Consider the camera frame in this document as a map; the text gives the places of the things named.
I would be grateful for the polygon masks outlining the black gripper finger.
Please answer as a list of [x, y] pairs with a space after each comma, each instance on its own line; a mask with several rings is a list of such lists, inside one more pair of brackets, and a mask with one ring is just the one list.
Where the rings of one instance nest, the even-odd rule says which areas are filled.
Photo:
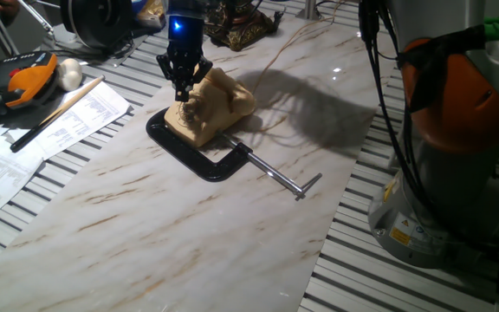
[[213, 63], [205, 58], [190, 64], [185, 71], [185, 85], [183, 86], [183, 100], [188, 101], [190, 92], [195, 84], [200, 83], [212, 69]]
[[175, 100], [183, 100], [183, 89], [181, 84], [182, 80], [180, 75], [177, 73], [177, 70], [174, 68], [174, 65], [168, 54], [157, 55], [156, 61], [162, 70], [163, 76], [167, 80], [171, 81], [172, 85], [174, 86]]

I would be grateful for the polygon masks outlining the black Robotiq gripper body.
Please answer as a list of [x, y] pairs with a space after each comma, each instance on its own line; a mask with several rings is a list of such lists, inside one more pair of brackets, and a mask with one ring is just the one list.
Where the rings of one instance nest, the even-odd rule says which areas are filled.
[[197, 0], [169, 0], [167, 4], [167, 54], [190, 52], [202, 55], [205, 4]]

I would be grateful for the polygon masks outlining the person's bare hand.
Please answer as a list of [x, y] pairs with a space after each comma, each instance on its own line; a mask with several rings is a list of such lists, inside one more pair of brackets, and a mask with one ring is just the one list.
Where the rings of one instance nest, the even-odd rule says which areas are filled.
[[0, 13], [6, 16], [15, 16], [20, 10], [17, 0], [0, 0]]

